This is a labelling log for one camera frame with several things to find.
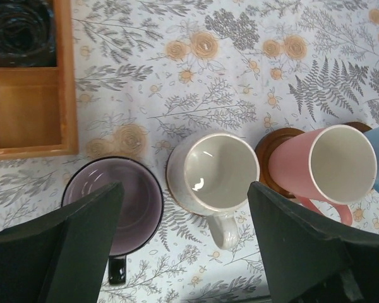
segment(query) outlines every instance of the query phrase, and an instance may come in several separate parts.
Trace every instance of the wooden box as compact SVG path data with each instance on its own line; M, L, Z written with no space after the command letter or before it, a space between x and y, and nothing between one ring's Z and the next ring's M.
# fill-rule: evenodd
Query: wooden box
M78 153L70 2L49 2L57 66L0 68L0 160Z

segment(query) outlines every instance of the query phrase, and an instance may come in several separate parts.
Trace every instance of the dark fabric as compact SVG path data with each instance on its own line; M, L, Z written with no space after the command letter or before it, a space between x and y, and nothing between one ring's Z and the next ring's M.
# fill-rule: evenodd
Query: dark fabric
M259 182L248 199L273 303L379 302L379 235L307 210Z
M54 14L45 0L0 0L0 67L55 66Z
M96 303L122 184L0 232L0 303Z

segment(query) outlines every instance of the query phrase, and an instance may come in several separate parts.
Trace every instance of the wooden coaster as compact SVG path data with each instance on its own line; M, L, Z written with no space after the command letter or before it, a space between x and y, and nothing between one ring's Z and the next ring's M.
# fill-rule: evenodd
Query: wooden coaster
M344 125L351 126L352 128L356 128L358 131L365 133L367 131L371 131L372 128L362 122L348 122L344 123Z
M274 182L268 171L268 161L270 160L272 152L279 145L303 133L304 131L296 128L281 128L262 138L255 148L255 153L257 154L261 169L260 182L288 199L293 199L295 196Z

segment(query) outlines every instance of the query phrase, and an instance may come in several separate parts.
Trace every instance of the pink mug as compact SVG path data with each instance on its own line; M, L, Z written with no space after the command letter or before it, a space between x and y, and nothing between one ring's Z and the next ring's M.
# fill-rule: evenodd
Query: pink mug
M360 131L335 125L283 142L272 153L268 169L272 179L302 205L321 213L310 199L328 202L338 211L342 223L352 225L347 205L371 191L376 155Z

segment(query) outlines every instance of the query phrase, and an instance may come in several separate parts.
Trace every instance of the table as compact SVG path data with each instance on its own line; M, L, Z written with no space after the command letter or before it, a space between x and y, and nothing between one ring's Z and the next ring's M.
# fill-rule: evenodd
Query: table
M141 161L164 188L157 235L128 257L128 283L105 302L229 302L268 294L248 207L241 240L215 247L203 218L166 191L165 162L187 135L267 133L349 121L379 125L379 1L73 0L78 156L0 162L0 230L59 207L93 158ZM336 212L318 203L330 217ZM351 205L379 234L379 195Z

